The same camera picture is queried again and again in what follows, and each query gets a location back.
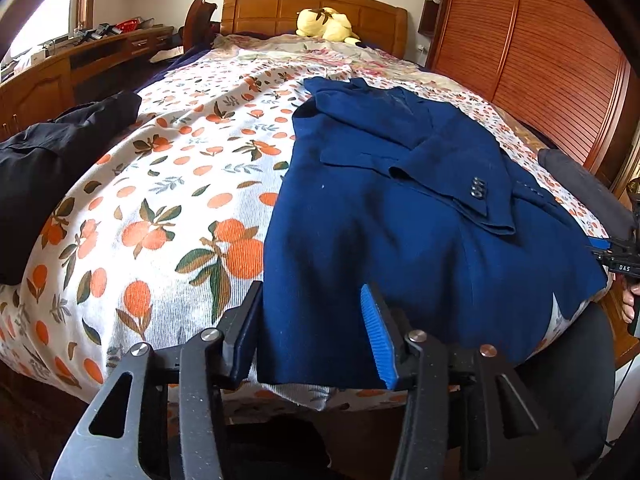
wooden desk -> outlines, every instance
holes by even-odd
[[[173,27],[155,27],[90,41],[55,56],[0,85],[0,140],[75,106],[74,88],[120,63],[164,49]]]

silver bolt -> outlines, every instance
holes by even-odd
[[[206,328],[200,333],[200,338],[203,341],[215,341],[222,336],[222,332],[217,328]]]
[[[498,351],[495,349],[493,345],[482,345],[480,347],[480,353],[484,357],[496,357],[498,355]]]
[[[146,343],[136,343],[131,347],[131,355],[139,357],[149,352],[149,345]]]
[[[427,341],[427,333],[424,330],[411,330],[409,340],[414,343],[424,343]]]

person's leg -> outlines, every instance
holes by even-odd
[[[600,456],[611,415],[616,368],[606,314],[590,303],[558,340],[516,372],[548,413],[580,474]]]

stuffed animal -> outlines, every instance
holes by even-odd
[[[351,30],[346,14],[340,14],[331,7],[304,9],[298,13],[296,34],[303,38],[322,38],[328,41],[343,41],[356,44],[360,38]]]

bed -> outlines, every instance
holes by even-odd
[[[319,6],[345,12],[354,31],[381,48],[283,34],[295,28],[298,10]],[[194,3],[190,14],[205,17],[187,20],[198,30],[187,27],[185,41],[197,44],[207,34],[203,22],[212,12],[211,4]],[[360,76],[372,86],[401,85],[451,102],[491,131],[588,235],[605,237],[496,108],[398,59],[406,29],[404,9],[375,0],[225,0],[223,35],[212,49],[140,91],[138,121],[61,200],[22,283],[0,285],[2,361],[89,401],[134,343],[184,343],[239,304],[262,275],[262,242],[295,142],[291,115],[308,98],[308,76]],[[555,309],[537,350],[571,322]],[[260,384],[254,368],[224,396],[230,416],[405,400],[383,390]]]

